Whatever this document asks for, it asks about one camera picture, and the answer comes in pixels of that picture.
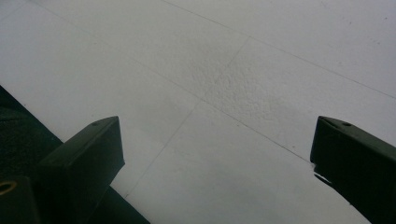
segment grout line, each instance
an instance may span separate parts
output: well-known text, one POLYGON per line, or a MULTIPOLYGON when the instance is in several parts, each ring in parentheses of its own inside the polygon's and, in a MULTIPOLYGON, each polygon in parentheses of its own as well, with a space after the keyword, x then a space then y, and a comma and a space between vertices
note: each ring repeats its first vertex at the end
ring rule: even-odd
POLYGON ((246 36, 248 36, 248 37, 250 37, 250 38, 252 38, 252 39, 254 39, 254 40, 256 40, 256 41, 258 41, 258 42, 260 42, 260 43, 262 43, 262 44, 264 44, 264 45, 267 45, 268 47, 271 47, 271 48, 280 50, 280 51, 282 51, 282 52, 284 52, 284 53, 287 53, 287 54, 289 54, 290 56, 293 56, 293 57, 295 57, 295 58, 297 58, 297 59, 300 59, 300 60, 302 60, 302 61, 304 61, 304 62, 306 62, 306 63, 310 63, 310 64, 312 64, 312 65, 314 65, 314 66, 316 66, 316 67, 318 67, 318 68, 321 68, 321 69, 326 70, 326 71, 328 71, 328 72, 330 72, 330 73, 333 73, 333 74, 336 75, 336 76, 343 77, 343 78, 345 78, 346 80, 352 81, 352 82, 354 82, 354 83, 356 83, 356 84, 358 84, 358 85, 361 85, 361 86, 363 86, 363 87, 365 87, 365 88, 368 88, 368 89, 370 89, 370 90, 372 90, 372 91, 376 91, 376 92, 378 92, 378 93, 384 94, 384 95, 386 95, 386 96, 388 96, 388 97, 390 97, 390 98, 396 100, 396 96, 390 95, 390 94, 385 93, 385 92, 380 91, 380 90, 377 90, 377 89, 375 89, 375 88, 373 88, 373 87, 370 87, 370 86, 368 86, 368 85, 366 85, 366 84, 360 83, 359 81, 356 81, 356 80, 354 80, 354 79, 352 79, 352 78, 345 77, 345 76, 343 76, 342 74, 339 74, 339 73, 337 73, 337 72, 335 72, 335 71, 333 71, 333 70, 331 70, 331 69, 329 69, 329 68, 326 68, 326 67, 324 67, 324 66, 322 66, 322 65, 319 65, 319 64, 316 64, 316 63, 312 63, 312 62, 308 61, 307 59, 304 59, 304 58, 302 58, 302 57, 300 57, 300 56, 298 56, 298 55, 295 55, 295 54, 293 54, 293 53, 291 53, 291 52, 288 52, 288 51, 286 51, 286 50, 284 50, 284 49, 281 49, 281 48, 279 48, 279 47, 276 47, 276 46, 274 46, 274 45, 271 45, 271 44, 269 44, 269 43, 267 43, 267 42, 265 42, 265 41, 263 41, 263 40, 259 40, 258 38, 255 38, 255 37, 253 37, 253 36, 251 36, 251 35, 248 35, 248 34, 246 34, 246 33, 244 33, 244 32, 241 32, 241 31, 239 31, 239 30, 235 30, 234 28, 229 27, 229 26, 227 26, 227 25, 224 25, 224 24, 222 24, 222 23, 219 23, 218 21, 213 21, 213 20, 211 20, 211 19, 209 19, 209 18, 207 18, 207 17, 205 17, 205 16, 202 16, 202 15, 200 15, 200 14, 197 14, 197 13, 195 13, 195 12, 193 12, 193 11, 190 11, 190 10, 184 8, 184 7, 180 7, 180 6, 177 6, 177 5, 173 4, 173 3, 167 2, 166 0, 161 0, 161 1, 163 1, 163 2, 165 2, 165 3, 167 3, 167 4, 169 4, 170 6, 177 7, 177 8, 180 8, 180 9, 182 9, 182 10, 185 10, 185 11, 187 11, 187 12, 190 12, 191 14, 193 14, 193 15, 195 15, 195 16, 198 16, 198 17, 201 17, 201 18, 203 18, 203 19, 205 19, 205 20, 212 21, 212 22, 214 22, 215 24, 218 24, 218 25, 223 26, 223 27, 225 27, 225 28, 227 28, 227 29, 230 29, 230 30, 232 30, 232 31, 235 31, 235 32, 239 33, 240 35, 246 35, 246 36))
POLYGON ((14 14, 16 11, 18 11, 21 7, 23 7, 25 4, 27 3, 27 0, 25 0, 20 6, 18 6, 17 8, 15 8, 14 10, 12 10, 11 12, 8 13, 8 15, 6 15, 4 18, 2 18, 0 20, 0 22, 4 21, 6 18, 8 18, 9 16, 11 16, 12 14, 14 14))
POLYGON ((236 32, 236 33, 238 33, 238 34, 240 34, 240 35, 249 36, 249 35, 246 35, 246 34, 240 32, 240 31, 238 31, 238 30, 235 30, 235 29, 232 28, 232 27, 229 27, 229 26, 227 26, 227 25, 224 25, 224 24, 222 24, 222 23, 219 23, 218 21, 213 21, 213 20, 211 20, 211 19, 209 19, 209 18, 207 18, 207 17, 205 17, 205 16, 202 16, 202 15, 200 15, 200 14, 198 14, 198 13, 195 13, 195 12, 193 12, 193 11, 190 11, 190 10, 184 8, 184 7, 180 7, 180 6, 178 6, 178 5, 175 5, 175 4, 173 4, 173 3, 170 3, 170 2, 168 2, 168 1, 166 1, 166 0, 159 0, 159 1, 165 2, 165 3, 168 4, 169 6, 180 8, 180 9, 182 9, 183 11, 190 12, 192 15, 195 15, 195 16, 197 16, 197 17, 203 18, 203 19, 205 19, 205 20, 207 20, 207 21, 214 22, 215 24, 220 25, 220 26, 222 26, 222 27, 224 27, 224 28, 227 28, 227 29, 229 29, 229 30, 232 30, 232 31, 234 31, 234 32, 236 32))
POLYGON ((239 52, 241 52, 242 48, 248 43, 250 36, 247 35, 247 39, 245 40, 244 44, 239 48, 239 50, 235 53, 235 55, 231 58, 231 60, 225 66, 226 68, 230 66, 230 64, 235 60, 236 56, 238 56, 239 52))
POLYGON ((217 108, 215 105, 210 104, 207 100, 204 99, 203 101, 204 101, 205 103, 207 103, 207 104, 213 106, 213 107, 216 108, 219 112, 225 114, 226 116, 230 117, 231 119, 234 119, 235 121, 241 123, 241 124, 244 125, 245 127, 249 128, 251 131, 253 131, 253 132, 255 132, 255 133, 258 133, 259 135, 263 136, 264 138, 270 140, 272 143, 274 143, 274 144, 276 144, 276 145, 282 147, 283 149, 287 150, 288 152, 290 152, 290 153, 293 154, 294 156, 296 156, 296 157, 300 158, 301 160, 306 161, 307 163, 311 164, 311 161, 309 161, 309 160, 303 158, 302 156, 298 155, 297 153, 295 153, 295 152, 289 150, 288 148, 286 148, 286 147, 280 145, 277 141, 271 139, 270 137, 266 136, 265 134, 260 133, 260 132, 256 131, 255 129, 253 129, 253 128, 247 126, 246 123, 244 123, 244 122, 240 121, 239 119, 236 119, 236 118, 234 118, 233 116, 231 116, 231 115, 225 113, 225 112, 222 111, 221 109, 217 108))
POLYGON ((107 45, 107 46, 110 47, 111 49, 114 49, 115 51, 124 54, 127 58, 129 58, 130 60, 132 60, 132 61, 134 61, 134 62, 136 62, 136 63, 139 63, 140 65, 142 65, 143 67, 145 67, 146 69, 148 69, 150 72, 152 72, 152 73, 154 73, 154 74, 156 74, 156 75, 158 75, 158 76, 164 78, 165 80, 167 80, 167 81, 173 83, 174 85, 176 85, 176 86, 178 86, 179 88, 181 88, 183 91, 188 92, 189 94, 195 96, 195 97, 198 98, 198 99, 202 99, 201 96, 195 94, 195 93, 192 92, 192 91, 187 90, 187 89, 184 88, 183 86, 177 84, 175 81, 173 81, 173 80, 171 80, 170 78, 164 76, 164 75, 161 74, 160 72, 158 72, 158 71, 152 69, 152 68, 149 67, 147 64, 138 61, 136 58, 133 58, 133 57, 130 56, 126 51, 123 51, 123 50, 121 50, 121 49, 118 49, 118 48, 114 47, 113 45, 107 43, 105 40, 103 40, 103 39, 100 38, 99 36, 96 36, 96 35, 92 34, 91 32, 86 31, 85 29, 82 29, 81 27, 75 25, 73 22, 71 22, 71 21, 69 21, 69 20, 63 18, 62 16, 58 15, 57 13, 53 12, 52 10, 50 10, 50 9, 48 9, 48 8, 46 8, 46 7, 43 7, 43 6, 39 5, 37 2, 35 2, 35 1, 33 1, 33 2, 34 2, 35 4, 37 4, 39 7, 44 8, 45 10, 47 10, 49 13, 53 14, 54 16, 60 18, 62 21, 69 23, 70 25, 72 25, 72 26, 75 27, 76 29, 80 30, 81 32, 85 33, 86 35, 89 35, 90 37, 94 38, 95 40, 97 40, 97 41, 99 41, 99 42, 101 42, 101 43, 107 45))
POLYGON ((158 157, 160 157, 160 155, 163 153, 163 151, 166 149, 166 147, 168 146, 168 144, 171 142, 171 140, 174 138, 174 136, 178 133, 178 131, 180 130, 180 128, 183 126, 184 122, 190 117, 190 115, 192 114, 192 112, 195 110, 195 108, 198 106, 198 104, 200 104, 201 102, 203 102, 203 100, 199 99, 197 104, 195 104, 195 106, 192 108, 192 110, 190 111, 190 113, 186 116, 186 118, 183 119, 183 121, 181 121, 180 125, 177 127, 177 129, 175 130, 175 132, 171 135, 171 137, 168 139, 168 141, 166 141, 165 145, 163 145, 163 148, 160 150, 160 152, 157 154, 157 156, 151 161, 151 163, 148 165, 148 167, 146 168, 145 172, 137 179, 136 184, 134 184, 134 186, 127 191, 126 196, 124 197, 124 199, 126 199, 133 191, 134 189, 137 187, 137 185, 140 182, 140 179, 143 178, 143 176, 146 174, 146 172, 149 170, 149 168, 151 167, 151 165, 157 160, 158 157))
POLYGON ((262 44, 264 44, 264 45, 266 45, 266 46, 268 46, 268 47, 271 47, 271 48, 273 48, 273 49, 277 49, 277 50, 282 51, 282 52, 284 52, 284 53, 286 53, 286 54, 289 54, 290 56, 293 56, 293 57, 295 57, 295 58, 297 58, 297 59, 299 59, 299 60, 301 60, 301 61, 304 61, 304 62, 306 62, 306 63, 310 63, 310 64, 312 64, 312 65, 314 65, 314 66, 316 66, 316 67, 318 67, 318 68, 321 68, 321 69, 323 69, 323 70, 325 70, 325 71, 327 71, 327 72, 329 72, 329 73, 332 73, 332 74, 334 74, 334 75, 336 75, 336 76, 345 78, 345 79, 347 79, 347 80, 349 80, 349 81, 352 81, 352 82, 354 82, 354 83, 356 83, 356 84, 358 84, 358 85, 361 85, 361 86, 363 86, 363 87, 365 87, 365 88, 367 88, 367 89, 370 89, 370 90, 372 90, 372 91, 376 91, 376 92, 378 92, 378 93, 384 94, 384 95, 386 95, 386 96, 388 96, 388 97, 390 97, 390 98, 396 100, 396 96, 390 95, 390 94, 385 93, 385 92, 383 92, 383 91, 379 91, 379 90, 377 90, 377 89, 375 89, 375 88, 373 88, 373 87, 367 86, 366 84, 360 83, 359 81, 356 81, 356 80, 354 80, 354 79, 352 79, 352 78, 345 77, 345 76, 343 76, 343 75, 341 75, 341 74, 339 74, 339 73, 337 73, 337 72, 335 72, 335 71, 333 71, 333 70, 331 70, 331 69, 329 69, 329 68, 326 68, 326 67, 324 67, 324 66, 322 66, 322 65, 319 65, 319 64, 316 64, 316 63, 312 63, 312 62, 308 61, 308 60, 305 59, 305 58, 302 58, 302 57, 300 57, 300 56, 298 56, 298 55, 295 55, 295 54, 293 54, 293 53, 290 53, 290 52, 288 52, 288 51, 285 51, 285 50, 283 50, 283 49, 280 49, 280 48, 278 48, 278 47, 276 47, 276 46, 274 46, 274 45, 268 44, 267 42, 264 42, 264 41, 262 41, 262 40, 259 40, 259 39, 255 38, 255 37, 253 37, 253 36, 250 36, 250 38, 252 38, 253 40, 256 40, 257 42, 260 42, 260 43, 262 43, 262 44))

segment floor tile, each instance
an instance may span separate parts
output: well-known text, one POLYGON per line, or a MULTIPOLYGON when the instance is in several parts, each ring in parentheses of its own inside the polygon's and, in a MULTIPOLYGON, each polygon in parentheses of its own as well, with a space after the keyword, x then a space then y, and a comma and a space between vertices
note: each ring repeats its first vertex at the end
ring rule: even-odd
POLYGON ((206 100, 306 160, 319 115, 396 145, 396 101, 250 39, 206 100))
POLYGON ((198 96, 246 40, 158 0, 36 1, 198 96))
POLYGON ((25 0, 0 1, 0 21, 22 6, 25 2, 25 0))
POLYGON ((127 200, 152 223, 368 223, 310 163, 206 103, 127 200))
POLYGON ((165 0, 396 97, 396 2, 165 0))
POLYGON ((198 103, 37 4, 2 22, 0 34, 1 85, 62 140, 120 117, 127 165, 113 186, 123 196, 198 103))

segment gray tile floor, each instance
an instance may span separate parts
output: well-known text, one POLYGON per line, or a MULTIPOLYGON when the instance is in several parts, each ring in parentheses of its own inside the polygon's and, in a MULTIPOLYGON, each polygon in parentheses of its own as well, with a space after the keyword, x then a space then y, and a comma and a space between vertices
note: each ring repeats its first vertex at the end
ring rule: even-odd
POLYGON ((368 223, 313 177, 319 115, 396 145, 396 4, 0 0, 0 84, 62 140, 118 115, 152 223, 368 223))

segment screw hole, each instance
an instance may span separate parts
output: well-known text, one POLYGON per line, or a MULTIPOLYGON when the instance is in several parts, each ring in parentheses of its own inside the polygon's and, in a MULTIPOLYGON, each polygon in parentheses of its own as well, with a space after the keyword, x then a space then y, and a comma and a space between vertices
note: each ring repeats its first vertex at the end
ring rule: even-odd
POLYGON ((15 181, 5 181, 0 183, 0 196, 9 193, 17 187, 15 181))

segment black plastic bracket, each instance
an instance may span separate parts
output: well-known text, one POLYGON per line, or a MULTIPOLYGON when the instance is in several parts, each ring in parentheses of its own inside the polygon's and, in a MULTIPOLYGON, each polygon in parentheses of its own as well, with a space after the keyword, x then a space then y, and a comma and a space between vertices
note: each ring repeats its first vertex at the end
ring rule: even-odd
POLYGON ((316 176, 372 223, 396 223, 396 148, 360 128, 319 117, 311 150, 316 176))
POLYGON ((0 223, 88 223, 124 165, 118 117, 98 120, 38 165, 0 181, 0 223))

